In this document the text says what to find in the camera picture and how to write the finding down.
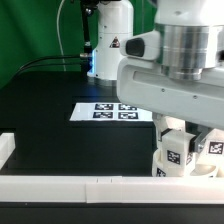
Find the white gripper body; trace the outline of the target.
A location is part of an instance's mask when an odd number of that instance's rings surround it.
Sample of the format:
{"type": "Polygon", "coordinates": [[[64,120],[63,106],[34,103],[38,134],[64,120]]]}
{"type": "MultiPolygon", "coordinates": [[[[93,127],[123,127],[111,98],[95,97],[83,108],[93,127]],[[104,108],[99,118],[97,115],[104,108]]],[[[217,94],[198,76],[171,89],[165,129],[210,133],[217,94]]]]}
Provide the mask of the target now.
{"type": "Polygon", "coordinates": [[[164,76],[152,62],[124,58],[117,96],[127,105],[224,130],[224,67],[204,70],[199,81],[164,76]]]}

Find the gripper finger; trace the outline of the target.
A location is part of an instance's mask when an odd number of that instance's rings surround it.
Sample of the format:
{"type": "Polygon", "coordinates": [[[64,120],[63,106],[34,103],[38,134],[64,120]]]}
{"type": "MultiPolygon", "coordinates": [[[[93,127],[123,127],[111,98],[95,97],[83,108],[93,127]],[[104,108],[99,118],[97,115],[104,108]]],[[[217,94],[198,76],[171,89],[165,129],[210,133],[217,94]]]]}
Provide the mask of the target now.
{"type": "Polygon", "coordinates": [[[201,153],[204,149],[206,136],[210,133],[209,128],[201,128],[198,134],[195,135],[189,142],[189,151],[195,153],[201,153]]]}
{"type": "Polygon", "coordinates": [[[171,130],[172,129],[167,128],[166,130],[159,132],[159,134],[158,134],[158,141],[162,142],[162,137],[164,135],[166,135],[167,133],[169,133],[171,130]]]}

